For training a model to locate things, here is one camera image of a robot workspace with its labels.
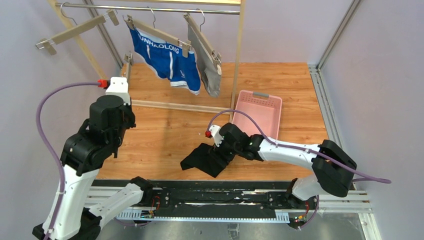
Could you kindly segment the black underwear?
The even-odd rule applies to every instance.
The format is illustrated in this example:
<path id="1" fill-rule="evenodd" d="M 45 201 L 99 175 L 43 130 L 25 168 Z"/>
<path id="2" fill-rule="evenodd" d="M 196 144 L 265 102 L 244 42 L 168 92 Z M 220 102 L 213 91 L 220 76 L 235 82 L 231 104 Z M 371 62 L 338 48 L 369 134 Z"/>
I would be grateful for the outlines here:
<path id="1" fill-rule="evenodd" d="M 227 166 L 217 164 L 209 155 L 209 150 L 212 146 L 215 145 L 201 143 L 180 162 L 181 169 L 184 171 L 197 168 L 207 175 L 216 178 Z"/>

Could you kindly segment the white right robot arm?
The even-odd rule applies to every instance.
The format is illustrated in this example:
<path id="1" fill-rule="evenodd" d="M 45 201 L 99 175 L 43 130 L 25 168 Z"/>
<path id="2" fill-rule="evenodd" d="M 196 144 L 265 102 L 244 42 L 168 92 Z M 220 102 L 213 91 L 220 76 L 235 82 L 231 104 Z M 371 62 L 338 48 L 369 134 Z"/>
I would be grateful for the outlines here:
<path id="1" fill-rule="evenodd" d="M 311 170 L 311 175 L 291 181 L 289 199 L 306 201 L 321 194 L 344 198 L 357 169 L 355 161 L 331 140 L 321 144 L 280 141 L 262 132 L 247 135 L 232 123 L 209 126 L 207 136 L 213 139 L 215 150 L 226 157 L 282 162 Z"/>

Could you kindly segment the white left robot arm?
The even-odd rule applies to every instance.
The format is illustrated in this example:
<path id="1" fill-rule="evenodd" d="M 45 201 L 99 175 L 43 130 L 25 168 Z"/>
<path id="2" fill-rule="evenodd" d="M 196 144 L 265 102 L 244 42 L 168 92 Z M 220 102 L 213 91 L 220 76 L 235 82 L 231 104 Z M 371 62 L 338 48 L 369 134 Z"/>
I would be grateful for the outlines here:
<path id="1" fill-rule="evenodd" d="M 135 125 L 131 106 L 119 96 L 104 95 L 90 105 L 89 118 L 64 143 L 60 156 L 64 187 L 55 198 L 59 208 L 52 209 L 46 221 L 33 228 L 37 239 L 94 240 L 125 209 L 151 203 L 153 185 L 137 176 L 106 200 L 85 206 L 104 161 L 118 155 L 126 130 Z"/>

